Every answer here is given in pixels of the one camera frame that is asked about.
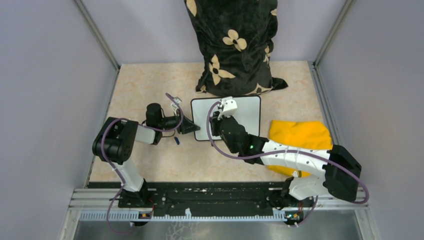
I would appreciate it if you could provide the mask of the blue marker cap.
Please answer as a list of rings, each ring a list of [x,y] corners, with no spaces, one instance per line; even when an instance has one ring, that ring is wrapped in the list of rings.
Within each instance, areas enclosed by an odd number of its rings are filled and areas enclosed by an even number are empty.
[[[180,145],[180,140],[176,136],[174,137],[174,140],[175,140],[177,145]]]

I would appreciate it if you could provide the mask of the white whiteboard black frame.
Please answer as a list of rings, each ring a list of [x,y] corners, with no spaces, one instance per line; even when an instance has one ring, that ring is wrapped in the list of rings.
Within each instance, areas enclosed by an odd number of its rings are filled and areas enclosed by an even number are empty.
[[[192,120],[200,127],[200,130],[194,132],[194,139],[198,142],[208,141],[207,136],[207,113],[210,107],[220,101],[219,97],[214,98],[194,98],[190,102]],[[259,96],[235,97],[237,110],[234,118],[245,127],[245,130],[252,135],[260,134],[261,123],[261,101]]]

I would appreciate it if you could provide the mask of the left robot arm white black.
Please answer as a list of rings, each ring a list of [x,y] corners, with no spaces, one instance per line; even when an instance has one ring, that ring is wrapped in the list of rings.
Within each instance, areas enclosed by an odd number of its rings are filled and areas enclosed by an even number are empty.
[[[159,103],[151,103],[146,107],[146,119],[142,123],[109,117],[96,136],[93,154],[108,163],[121,181],[119,207],[145,207],[152,202],[147,182],[131,160],[135,142],[157,145],[165,132],[184,135],[201,129],[184,116],[178,105],[174,104],[173,108],[174,115],[165,116]]]

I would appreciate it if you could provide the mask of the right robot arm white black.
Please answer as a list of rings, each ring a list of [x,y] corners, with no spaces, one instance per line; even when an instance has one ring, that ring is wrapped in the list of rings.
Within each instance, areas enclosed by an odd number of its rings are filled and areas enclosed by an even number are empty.
[[[367,190],[363,200],[357,199],[358,188],[365,186],[360,180],[362,166],[342,145],[324,150],[285,145],[249,134],[233,116],[220,116],[219,111],[208,113],[206,127],[208,137],[220,137],[230,153],[222,151],[213,139],[211,145],[230,159],[309,173],[309,176],[292,177],[286,183],[281,199],[287,206],[327,194],[353,204],[364,204],[369,199]]]

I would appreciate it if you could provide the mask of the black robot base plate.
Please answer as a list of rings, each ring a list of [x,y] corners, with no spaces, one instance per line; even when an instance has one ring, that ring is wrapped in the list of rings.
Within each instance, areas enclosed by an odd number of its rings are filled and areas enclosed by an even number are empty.
[[[147,182],[141,193],[123,190],[119,208],[154,208],[155,217],[264,217],[273,210],[307,208],[313,199],[297,200],[288,184],[275,182]]]

